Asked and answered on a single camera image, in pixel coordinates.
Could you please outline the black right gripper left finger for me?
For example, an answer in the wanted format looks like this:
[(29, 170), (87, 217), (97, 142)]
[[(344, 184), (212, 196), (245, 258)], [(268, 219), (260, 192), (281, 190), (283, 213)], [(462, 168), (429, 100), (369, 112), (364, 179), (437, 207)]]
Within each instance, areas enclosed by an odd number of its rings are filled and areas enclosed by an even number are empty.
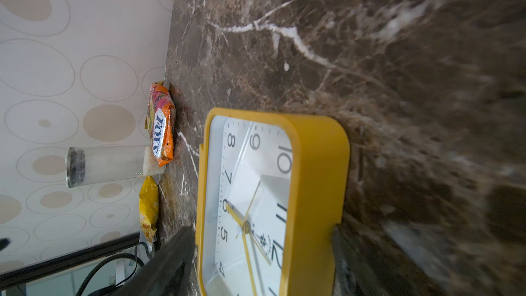
[(195, 232), (184, 226), (116, 295), (186, 295), (195, 253)]

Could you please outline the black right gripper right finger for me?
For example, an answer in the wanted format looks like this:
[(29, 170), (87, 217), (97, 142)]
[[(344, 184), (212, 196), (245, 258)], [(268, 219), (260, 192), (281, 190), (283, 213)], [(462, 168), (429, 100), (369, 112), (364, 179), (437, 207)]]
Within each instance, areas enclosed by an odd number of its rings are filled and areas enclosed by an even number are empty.
[(334, 295), (435, 295), (421, 274), (398, 266), (374, 246), (336, 225), (331, 236), (336, 266)]

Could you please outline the yellow square alarm clock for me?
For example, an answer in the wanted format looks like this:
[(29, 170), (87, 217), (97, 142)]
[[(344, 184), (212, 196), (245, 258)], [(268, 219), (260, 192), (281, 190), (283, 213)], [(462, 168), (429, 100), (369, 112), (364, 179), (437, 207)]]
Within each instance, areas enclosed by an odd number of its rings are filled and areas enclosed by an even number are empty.
[(200, 147), (202, 295), (331, 295), (350, 144), (326, 116), (212, 109)]

